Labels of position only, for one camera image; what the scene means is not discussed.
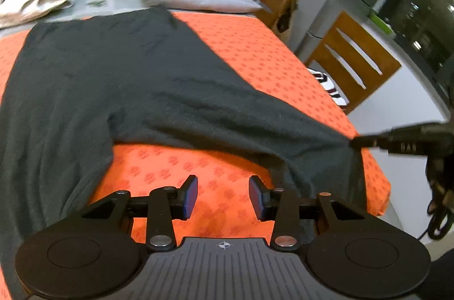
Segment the dark grey sweatpants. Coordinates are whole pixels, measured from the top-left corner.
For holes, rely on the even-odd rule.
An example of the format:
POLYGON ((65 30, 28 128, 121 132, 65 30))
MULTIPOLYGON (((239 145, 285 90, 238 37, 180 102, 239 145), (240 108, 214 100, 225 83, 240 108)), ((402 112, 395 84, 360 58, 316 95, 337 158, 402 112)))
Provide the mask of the dark grey sweatpants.
POLYGON ((157 6, 39 23, 1 100, 1 269, 13 299, 23 241, 92 196, 115 143, 228 152, 272 181, 366 206, 346 136, 254 89, 182 20, 157 6))

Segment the near wooden chair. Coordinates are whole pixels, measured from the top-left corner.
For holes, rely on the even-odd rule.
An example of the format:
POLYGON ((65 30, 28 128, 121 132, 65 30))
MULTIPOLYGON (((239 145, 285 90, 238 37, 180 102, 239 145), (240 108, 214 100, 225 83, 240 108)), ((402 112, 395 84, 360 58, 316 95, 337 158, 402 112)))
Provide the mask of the near wooden chair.
POLYGON ((318 63, 345 94, 349 114, 400 68, 401 63, 342 11, 305 64, 318 63))

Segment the striped white garment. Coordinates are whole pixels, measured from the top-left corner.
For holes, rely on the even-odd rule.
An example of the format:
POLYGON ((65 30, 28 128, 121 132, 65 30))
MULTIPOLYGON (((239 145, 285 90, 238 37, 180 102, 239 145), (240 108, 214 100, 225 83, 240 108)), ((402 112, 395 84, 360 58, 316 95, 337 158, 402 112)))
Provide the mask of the striped white garment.
POLYGON ((313 69, 307 69, 319 82, 319 84, 324 88, 324 90, 330 95, 332 100, 337 106, 345 109, 347 106, 346 100, 341 96, 338 89, 335 87, 333 80, 331 80, 327 74, 324 72, 319 72, 313 69))

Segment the orange floral table mat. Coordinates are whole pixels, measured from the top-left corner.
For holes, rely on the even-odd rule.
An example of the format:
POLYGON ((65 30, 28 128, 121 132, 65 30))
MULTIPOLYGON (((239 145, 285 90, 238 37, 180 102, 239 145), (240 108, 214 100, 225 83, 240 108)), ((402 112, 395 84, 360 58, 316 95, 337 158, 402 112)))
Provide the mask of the orange floral table mat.
POLYGON ((1 297, 29 235, 115 189, 195 173, 192 235, 262 235, 252 174, 382 215, 391 186, 306 67, 257 19, 161 8, 39 23, 1 40, 1 297))

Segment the wooden chair with bag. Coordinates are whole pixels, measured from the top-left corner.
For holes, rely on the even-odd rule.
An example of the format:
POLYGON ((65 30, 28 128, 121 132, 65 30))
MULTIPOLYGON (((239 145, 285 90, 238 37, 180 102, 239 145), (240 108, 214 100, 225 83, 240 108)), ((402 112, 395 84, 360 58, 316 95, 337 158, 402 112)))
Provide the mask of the wooden chair with bag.
POLYGON ((255 16, 263 22, 269 29, 273 29, 278 18, 279 10, 282 6, 282 0, 254 0, 261 5, 261 9, 255 13, 255 16))

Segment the white folded padded jacket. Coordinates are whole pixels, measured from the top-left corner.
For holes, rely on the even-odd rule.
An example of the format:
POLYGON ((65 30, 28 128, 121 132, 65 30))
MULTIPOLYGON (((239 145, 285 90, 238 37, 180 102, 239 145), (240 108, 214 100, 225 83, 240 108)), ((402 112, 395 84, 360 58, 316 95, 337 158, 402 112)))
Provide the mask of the white folded padded jacket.
POLYGON ((65 9, 74 0, 3 0, 1 2, 1 28, 20 26, 46 16, 50 12, 65 9))

